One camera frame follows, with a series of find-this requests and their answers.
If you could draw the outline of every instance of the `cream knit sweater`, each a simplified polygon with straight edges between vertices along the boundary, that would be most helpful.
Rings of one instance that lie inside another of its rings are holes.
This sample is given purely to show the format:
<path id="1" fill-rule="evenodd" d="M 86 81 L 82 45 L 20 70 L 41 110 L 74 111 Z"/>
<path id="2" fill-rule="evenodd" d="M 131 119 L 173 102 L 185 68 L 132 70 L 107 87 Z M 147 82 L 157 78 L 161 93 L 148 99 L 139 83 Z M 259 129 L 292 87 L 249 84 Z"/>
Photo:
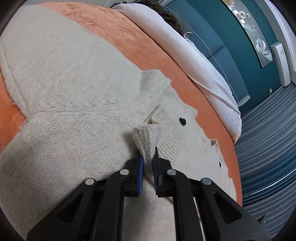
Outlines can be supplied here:
<path id="1" fill-rule="evenodd" d="M 27 118 L 0 155 L 0 206 L 24 239 L 83 180 L 107 178 L 140 150 L 143 192 L 126 200 L 123 240 L 174 240 L 173 206 L 149 181 L 156 145 L 173 168 L 209 177 L 236 199 L 218 143 L 205 136 L 197 111 L 170 80 L 159 70 L 139 70 L 74 21 L 41 6 L 21 7 L 0 38 L 0 66 Z"/>

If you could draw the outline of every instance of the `dark fabric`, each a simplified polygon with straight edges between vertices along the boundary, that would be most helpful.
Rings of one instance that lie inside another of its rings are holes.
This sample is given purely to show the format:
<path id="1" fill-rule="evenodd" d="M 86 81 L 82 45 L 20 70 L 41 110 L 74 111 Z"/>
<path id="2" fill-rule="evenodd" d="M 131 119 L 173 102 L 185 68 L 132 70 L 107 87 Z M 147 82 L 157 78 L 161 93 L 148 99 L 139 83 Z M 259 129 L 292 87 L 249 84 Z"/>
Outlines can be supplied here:
<path id="1" fill-rule="evenodd" d="M 130 2 L 119 2 L 119 3 L 114 3 L 110 8 L 113 8 L 114 6 L 116 5 L 119 5 L 119 4 L 122 4 L 122 3 L 135 3 L 137 2 L 138 0 L 134 0 L 134 1 L 130 1 Z"/>
<path id="2" fill-rule="evenodd" d="M 138 1 L 137 3 L 146 5 L 146 6 L 150 7 L 151 9 L 153 9 L 174 30 L 176 30 L 179 34 L 182 35 L 182 33 L 181 33 L 181 25 L 178 23 L 177 18 L 174 15 L 170 14 L 169 12 L 166 12 L 158 2 L 156 2 L 154 0 L 141 0 L 141 1 Z"/>
<path id="3" fill-rule="evenodd" d="M 0 240 L 3 241 L 24 241 L 14 230 L 0 208 Z"/>
<path id="4" fill-rule="evenodd" d="M 182 18 L 181 14 L 175 11 L 172 11 L 169 13 L 173 16 L 175 16 L 175 18 L 177 19 L 178 23 L 180 24 L 181 28 L 180 28 L 180 34 L 183 37 L 189 37 L 192 36 L 194 30 L 193 28 L 185 21 L 184 18 Z"/>

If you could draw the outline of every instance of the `teal wall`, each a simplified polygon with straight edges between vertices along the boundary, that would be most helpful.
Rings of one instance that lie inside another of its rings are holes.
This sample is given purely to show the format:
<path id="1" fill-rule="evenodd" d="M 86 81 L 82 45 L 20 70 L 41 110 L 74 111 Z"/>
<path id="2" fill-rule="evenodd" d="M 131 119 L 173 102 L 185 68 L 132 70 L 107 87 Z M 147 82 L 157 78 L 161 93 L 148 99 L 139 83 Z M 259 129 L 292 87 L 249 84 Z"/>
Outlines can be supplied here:
<path id="1" fill-rule="evenodd" d="M 242 107 L 242 113 L 256 107 L 280 87 L 279 74 L 273 61 L 264 68 L 245 30 L 222 0 L 186 0 L 193 6 L 220 36 L 231 53 L 244 79 L 251 99 Z M 249 9 L 269 46 L 277 42 L 276 36 L 265 15 L 254 0 L 242 0 Z"/>

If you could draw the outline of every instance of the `metal screw head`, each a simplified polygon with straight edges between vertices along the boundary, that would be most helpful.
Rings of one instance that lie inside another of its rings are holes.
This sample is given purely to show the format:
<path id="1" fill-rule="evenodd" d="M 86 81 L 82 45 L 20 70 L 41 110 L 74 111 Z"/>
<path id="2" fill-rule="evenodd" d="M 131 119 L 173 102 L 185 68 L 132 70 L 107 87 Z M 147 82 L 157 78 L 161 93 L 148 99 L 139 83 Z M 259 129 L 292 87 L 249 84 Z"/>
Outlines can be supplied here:
<path id="1" fill-rule="evenodd" d="M 92 178 L 86 179 L 85 184 L 86 185 L 93 185 L 94 184 L 94 179 L 92 179 Z"/>
<path id="2" fill-rule="evenodd" d="M 202 183 L 205 185 L 210 185 L 212 183 L 212 180 L 206 177 L 202 179 Z"/>
<path id="3" fill-rule="evenodd" d="M 122 169 L 122 170 L 120 170 L 120 174 L 121 174 L 121 175 L 127 175 L 127 174 L 129 174 L 129 170 L 127 170 L 127 169 Z"/>
<path id="4" fill-rule="evenodd" d="M 176 170 L 174 170 L 174 169 L 169 169 L 168 171 L 167 171 L 167 174 L 169 174 L 170 176 L 173 176 L 173 175 L 176 175 Z"/>

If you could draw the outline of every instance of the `black button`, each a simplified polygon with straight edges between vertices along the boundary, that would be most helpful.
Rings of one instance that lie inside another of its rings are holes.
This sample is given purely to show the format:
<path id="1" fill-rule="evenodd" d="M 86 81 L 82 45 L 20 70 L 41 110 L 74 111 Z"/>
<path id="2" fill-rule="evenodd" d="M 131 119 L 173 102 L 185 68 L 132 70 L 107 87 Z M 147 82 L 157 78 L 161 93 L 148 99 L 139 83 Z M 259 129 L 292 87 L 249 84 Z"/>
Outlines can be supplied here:
<path id="1" fill-rule="evenodd" d="M 186 125 L 186 120 L 184 119 L 184 118 L 179 118 L 179 121 L 180 121 L 180 123 L 181 123 L 181 125 Z"/>

